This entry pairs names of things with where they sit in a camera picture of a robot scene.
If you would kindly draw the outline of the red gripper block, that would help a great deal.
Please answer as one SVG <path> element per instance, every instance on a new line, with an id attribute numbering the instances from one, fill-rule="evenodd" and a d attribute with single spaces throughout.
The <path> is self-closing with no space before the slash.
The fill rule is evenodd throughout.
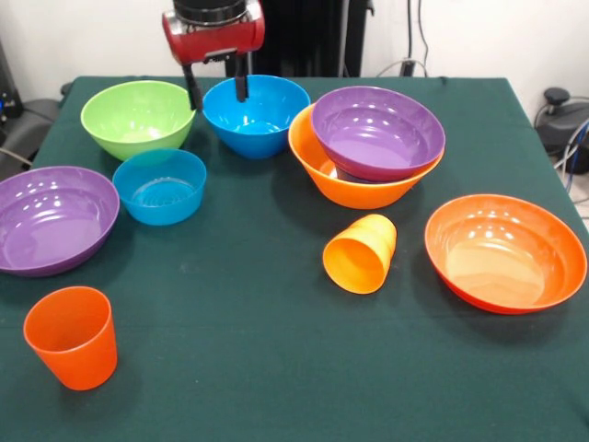
<path id="1" fill-rule="evenodd" d="M 193 111 L 202 110 L 202 92 L 192 65 L 235 56 L 238 102 L 248 98 L 248 55 L 265 37 L 259 1 L 175 1 L 161 18 L 168 47 L 181 65 Z"/>

